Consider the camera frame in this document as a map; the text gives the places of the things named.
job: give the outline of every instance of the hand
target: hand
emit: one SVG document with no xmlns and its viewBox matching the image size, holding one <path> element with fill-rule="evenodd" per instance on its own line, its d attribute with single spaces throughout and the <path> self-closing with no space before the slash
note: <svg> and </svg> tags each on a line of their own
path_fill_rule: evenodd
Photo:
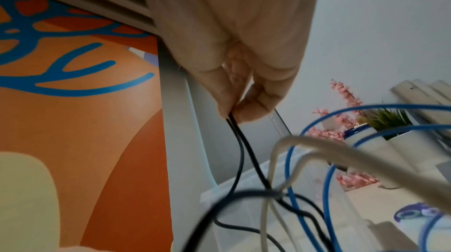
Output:
<svg viewBox="0 0 451 252">
<path fill-rule="evenodd" d="M 316 0 L 147 3 L 175 60 L 213 96 L 220 115 L 232 111 L 237 122 L 248 122 L 286 96 L 304 56 Z"/>
</svg>

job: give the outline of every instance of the plant pot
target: plant pot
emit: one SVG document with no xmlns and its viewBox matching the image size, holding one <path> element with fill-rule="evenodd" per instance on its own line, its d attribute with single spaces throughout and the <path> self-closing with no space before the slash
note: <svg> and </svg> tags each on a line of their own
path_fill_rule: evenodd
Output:
<svg viewBox="0 0 451 252">
<path fill-rule="evenodd" d="M 440 143 L 427 132 L 409 131 L 389 142 L 418 173 L 451 160 Z"/>
</svg>

